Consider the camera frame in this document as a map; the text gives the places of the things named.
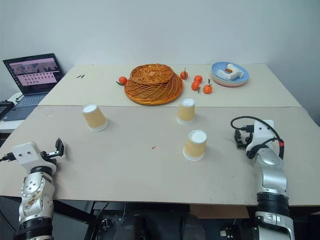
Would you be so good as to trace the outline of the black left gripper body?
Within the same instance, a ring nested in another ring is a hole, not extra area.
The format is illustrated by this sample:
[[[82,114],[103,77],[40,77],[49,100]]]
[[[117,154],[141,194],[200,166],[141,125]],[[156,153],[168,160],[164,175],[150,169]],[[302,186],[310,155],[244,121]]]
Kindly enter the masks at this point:
[[[40,152],[40,156],[43,160],[45,160],[46,162],[50,162],[50,163],[56,163],[57,160],[55,159],[56,156],[59,155],[59,151],[53,151],[50,153],[47,153],[46,151],[41,151]]]

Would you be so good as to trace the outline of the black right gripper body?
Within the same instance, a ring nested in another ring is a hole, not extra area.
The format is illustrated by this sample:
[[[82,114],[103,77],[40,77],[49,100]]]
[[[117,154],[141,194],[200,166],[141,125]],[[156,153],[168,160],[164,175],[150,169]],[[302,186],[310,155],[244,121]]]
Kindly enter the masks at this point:
[[[244,141],[241,141],[241,147],[246,148],[253,140],[253,132],[249,132],[249,135],[244,138]]]

